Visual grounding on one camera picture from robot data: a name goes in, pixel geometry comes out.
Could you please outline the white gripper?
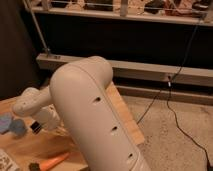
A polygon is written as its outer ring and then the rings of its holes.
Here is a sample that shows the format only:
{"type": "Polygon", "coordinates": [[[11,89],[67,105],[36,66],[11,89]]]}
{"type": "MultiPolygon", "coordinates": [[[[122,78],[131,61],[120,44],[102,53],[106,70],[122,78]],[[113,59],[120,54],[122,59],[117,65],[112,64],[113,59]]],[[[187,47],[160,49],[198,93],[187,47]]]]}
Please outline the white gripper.
{"type": "Polygon", "coordinates": [[[60,117],[52,106],[41,108],[33,115],[33,119],[47,131],[56,129],[61,123],[60,117]]]}

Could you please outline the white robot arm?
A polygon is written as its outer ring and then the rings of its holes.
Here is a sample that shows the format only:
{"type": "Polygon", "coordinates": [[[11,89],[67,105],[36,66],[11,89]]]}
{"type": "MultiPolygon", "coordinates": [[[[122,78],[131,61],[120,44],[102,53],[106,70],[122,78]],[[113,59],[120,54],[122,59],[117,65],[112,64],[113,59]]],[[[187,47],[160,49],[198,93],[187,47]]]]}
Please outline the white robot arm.
{"type": "Polygon", "coordinates": [[[106,94],[113,69],[92,56],[59,67],[49,85],[26,88],[12,107],[51,130],[63,124],[91,171],[151,171],[106,94]]]}

